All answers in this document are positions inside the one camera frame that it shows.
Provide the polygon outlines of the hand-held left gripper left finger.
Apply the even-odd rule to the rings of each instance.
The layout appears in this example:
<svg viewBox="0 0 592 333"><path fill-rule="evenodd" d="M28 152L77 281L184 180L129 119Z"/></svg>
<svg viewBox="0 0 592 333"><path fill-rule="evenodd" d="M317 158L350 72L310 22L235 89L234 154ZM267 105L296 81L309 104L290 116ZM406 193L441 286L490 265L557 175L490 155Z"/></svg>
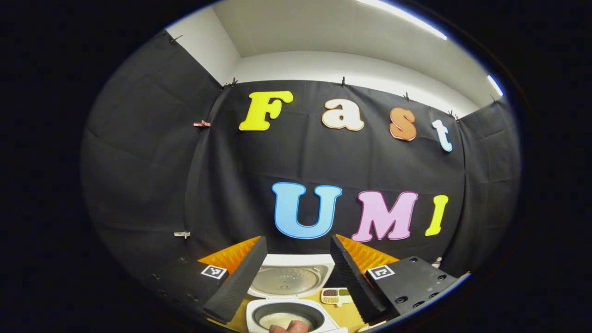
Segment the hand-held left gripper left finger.
<svg viewBox="0 0 592 333"><path fill-rule="evenodd" d="M268 255L264 236L202 259L181 258L148 276L148 289L192 320L228 324Z"/></svg>

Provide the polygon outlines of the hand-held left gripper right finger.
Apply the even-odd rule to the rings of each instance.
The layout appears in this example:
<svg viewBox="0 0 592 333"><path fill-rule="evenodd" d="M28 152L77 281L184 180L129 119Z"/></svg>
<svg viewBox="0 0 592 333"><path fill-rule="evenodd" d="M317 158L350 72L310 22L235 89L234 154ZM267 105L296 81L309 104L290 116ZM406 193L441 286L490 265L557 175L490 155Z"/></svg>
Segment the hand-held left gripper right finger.
<svg viewBox="0 0 592 333"><path fill-rule="evenodd" d="M376 325L410 316L450 293L470 273L455 277L418 256L395 259L335 234L330 255L362 320Z"/></svg>

